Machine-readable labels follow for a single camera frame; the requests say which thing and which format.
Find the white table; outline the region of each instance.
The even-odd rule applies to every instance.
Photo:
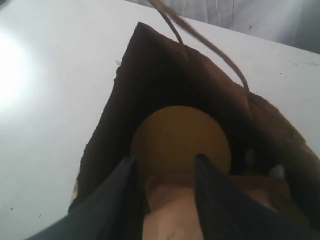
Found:
[[[83,150],[138,21],[175,39],[155,10],[123,0],[12,0],[1,8],[0,239],[26,238],[67,213]],[[188,22],[320,156],[320,55]],[[239,82],[214,53],[181,36]]]

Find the bag handle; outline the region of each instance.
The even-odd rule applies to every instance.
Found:
[[[154,6],[154,8],[161,14],[161,16],[164,18],[166,23],[169,25],[171,30],[173,31],[174,35],[176,36],[178,42],[180,43],[183,52],[188,57],[188,52],[186,50],[186,46],[184,45],[181,36],[179,35],[177,29],[173,25],[173,23],[170,21],[173,20],[180,28],[185,30],[187,33],[192,35],[194,38],[199,40],[202,44],[204,44],[206,47],[208,47],[211,51],[216,53],[218,56],[220,56],[224,62],[238,75],[240,78],[243,88],[246,93],[246,98],[249,101],[250,97],[250,90],[248,86],[248,82],[239,69],[239,67],[228,57],[222,50],[220,50],[216,45],[211,43],[208,39],[206,39],[204,36],[202,36],[200,33],[198,33],[192,26],[190,26],[186,21],[184,21],[180,16],[177,15],[177,13],[171,9],[170,7],[166,6],[161,0],[148,0],[149,3]]]

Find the round yellow disc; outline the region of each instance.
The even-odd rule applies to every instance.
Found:
[[[170,106],[148,116],[138,127],[130,153],[137,157],[142,183],[155,175],[191,173],[197,153],[206,154],[225,174],[231,164],[228,140],[208,114]]]

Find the brown paper bag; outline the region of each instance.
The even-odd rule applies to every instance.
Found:
[[[111,96],[84,150],[78,194],[70,210],[88,198],[129,154],[132,137],[147,116],[163,107],[181,105],[199,109],[218,121],[230,144],[231,171],[240,165],[239,149],[246,148],[264,156],[261,165],[266,169],[283,165],[293,200],[308,217],[311,228],[320,230],[318,157],[275,106],[249,91],[245,77],[223,52],[162,3],[152,2],[179,42],[143,23],[136,26],[117,69]],[[243,86],[234,83],[209,58],[184,45],[167,16],[218,53]]]

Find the yellow circular object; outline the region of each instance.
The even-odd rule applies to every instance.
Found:
[[[130,153],[137,157],[142,183],[155,175],[191,173],[197,153],[206,154],[225,174],[231,164],[228,140],[218,123],[188,106],[170,106],[148,116],[135,132]]]

